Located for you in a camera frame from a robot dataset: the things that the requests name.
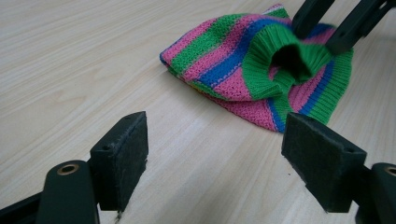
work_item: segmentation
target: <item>striped knit hat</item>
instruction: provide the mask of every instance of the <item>striped knit hat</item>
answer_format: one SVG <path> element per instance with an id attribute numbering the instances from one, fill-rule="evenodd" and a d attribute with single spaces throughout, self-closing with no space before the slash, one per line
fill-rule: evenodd
<path id="1" fill-rule="evenodd" d="M 284 132 L 288 112 L 327 123 L 345 92 L 352 50 L 332 56 L 334 27 L 319 24 L 303 40 L 281 5 L 263 15 L 205 21 L 160 55 L 175 77 L 235 115 Z"/>

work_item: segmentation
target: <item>knitted garment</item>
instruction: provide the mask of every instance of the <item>knitted garment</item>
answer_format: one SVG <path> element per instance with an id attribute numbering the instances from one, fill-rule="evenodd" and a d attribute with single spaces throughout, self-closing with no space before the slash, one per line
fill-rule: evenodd
<path id="1" fill-rule="evenodd" d="M 324 44 L 335 28 L 318 24 L 303 40 L 281 5 L 263 15 L 205 21 L 164 50 L 175 77 L 235 115 L 284 132 L 288 112 L 327 123 L 345 92 L 352 50 L 332 56 Z"/>

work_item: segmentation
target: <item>black plastic part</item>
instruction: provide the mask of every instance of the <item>black plastic part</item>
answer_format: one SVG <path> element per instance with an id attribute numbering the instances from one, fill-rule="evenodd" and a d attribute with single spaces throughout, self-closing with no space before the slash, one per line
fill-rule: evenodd
<path id="1" fill-rule="evenodd" d="M 99 223 L 87 162 L 67 161 L 49 170 L 35 223 Z"/>
<path id="2" fill-rule="evenodd" d="M 348 212 L 349 181 L 363 167 L 366 152 L 307 116 L 289 113 L 286 123 L 282 155 L 324 210 Z"/>
<path id="3" fill-rule="evenodd" d="M 96 200 L 101 210 L 124 211 L 149 154 L 145 112 L 122 118 L 91 150 Z"/>
<path id="4" fill-rule="evenodd" d="M 318 24 L 334 0 L 305 0 L 293 17 L 291 27 L 299 38 L 306 38 Z"/>
<path id="5" fill-rule="evenodd" d="M 396 223 L 396 165 L 373 165 L 370 188 L 381 223 Z"/>
<path id="6" fill-rule="evenodd" d="M 332 34 L 326 47 L 333 55 L 349 51 L 393 7 L 396 7 L 396 0 L 361 0 Z"/>
<path id="7" fill-rule="evenodd" d="M 0 223 L 34 224 L 41 192 L 0 210 Z"/>

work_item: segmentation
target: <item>striped beanie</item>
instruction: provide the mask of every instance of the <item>striped beanie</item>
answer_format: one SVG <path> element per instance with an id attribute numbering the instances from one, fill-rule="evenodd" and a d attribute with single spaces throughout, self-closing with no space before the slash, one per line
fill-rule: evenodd
<path id="1" fill-rule="evenodd" d="M 345 92 L 353 52 L 330 54 L 324 44 L 334 31 L 318 24 L 298 39 L 286 10 L 275 5 L 262 15 L 205 21 L 160 58 L 171 74 L 235 115 L 283 133 L 289 112 L 327 123 Z"/>

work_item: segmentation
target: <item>wood grain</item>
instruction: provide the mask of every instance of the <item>wood grain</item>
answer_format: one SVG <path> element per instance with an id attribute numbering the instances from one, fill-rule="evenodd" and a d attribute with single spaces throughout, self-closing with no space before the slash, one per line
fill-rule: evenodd
<path id="1" fill-rule="evenodd" d="M 42 190 L 45 174 L 90 148 L 121 117 L 148 114 L 148 168 L 120 223 L 354 223 L 326 214 L 254 126 L 172 77 L 159 54 L 200 22 L 259 13 L 274 0 L 0 1 L 0 208 Z M 292 16 L 302 0 L 282 1 Z M 338 1 L 340 24 L 358 1 Z M 329 127 L 396 163 L 396 13 L 355 48 Z M 102 223 L 116 213 L 101 212 Z"/>

